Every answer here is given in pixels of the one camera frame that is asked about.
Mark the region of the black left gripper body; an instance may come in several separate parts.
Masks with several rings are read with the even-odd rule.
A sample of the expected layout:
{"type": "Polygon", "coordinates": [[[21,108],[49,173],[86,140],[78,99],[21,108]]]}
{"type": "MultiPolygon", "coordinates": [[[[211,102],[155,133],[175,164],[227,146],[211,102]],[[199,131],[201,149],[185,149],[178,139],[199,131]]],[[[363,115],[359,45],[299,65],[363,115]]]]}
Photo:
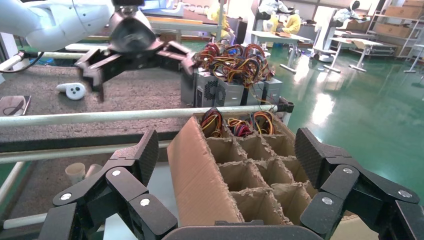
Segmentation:
{"type": "Polygon", "coordinates": [[[163,46],[140,7],[143,0],[113,0],[114,13],[109,20],[108,49],[120,54],[141,53],[163,46]]]}

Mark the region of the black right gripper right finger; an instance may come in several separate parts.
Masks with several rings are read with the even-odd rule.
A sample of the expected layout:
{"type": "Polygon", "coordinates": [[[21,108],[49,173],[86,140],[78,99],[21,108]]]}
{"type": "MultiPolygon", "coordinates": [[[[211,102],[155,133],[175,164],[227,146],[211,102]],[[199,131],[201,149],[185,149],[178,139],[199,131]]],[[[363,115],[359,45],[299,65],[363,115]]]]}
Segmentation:
{"type": "Polygon", "coordinates": [[[345,212],[357,215],[381,240],[421,240],[424,207],[412,190],[362,167],[345,149],[320,142],[306,127],[294,152],[317,190],[300,224],[328,240],[345,212]]]}

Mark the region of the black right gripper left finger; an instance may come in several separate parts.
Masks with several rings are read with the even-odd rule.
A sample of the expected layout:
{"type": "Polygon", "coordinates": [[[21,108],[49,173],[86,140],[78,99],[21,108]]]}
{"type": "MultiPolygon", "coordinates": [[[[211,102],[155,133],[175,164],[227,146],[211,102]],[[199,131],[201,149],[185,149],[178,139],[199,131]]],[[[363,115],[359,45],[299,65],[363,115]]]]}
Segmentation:
{"type": "Polygon", "coordinates": [[[158,133],[149,129],[138,144],[115,151],[99,172],[58,193],[39,239],[88,240],[113,215],[139,240],[163,239],[178,221],[147,188],[158,157],[158,133]]]}

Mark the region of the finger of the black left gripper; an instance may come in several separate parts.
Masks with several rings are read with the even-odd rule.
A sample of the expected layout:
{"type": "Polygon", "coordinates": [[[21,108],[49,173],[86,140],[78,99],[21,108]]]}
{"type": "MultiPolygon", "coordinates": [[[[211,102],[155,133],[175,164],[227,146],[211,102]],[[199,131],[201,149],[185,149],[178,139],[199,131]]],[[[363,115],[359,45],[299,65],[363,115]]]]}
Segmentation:
{"type": "Polygon", "coordinates": [[[175,72],[182,72],[187,76],[194,74],[195,53],[176,41],[169,41],[155,53],[159,67],[175,72]]]}
{"type": "Polygon", "coordinates": [[[97,93],[100,102],[105,100],[104,83],[125,71],[136,70],[141,63],[137,53],[120,53],[114,50],[92,49],[75,63],[79,77],[90,90],[97,93]]]}

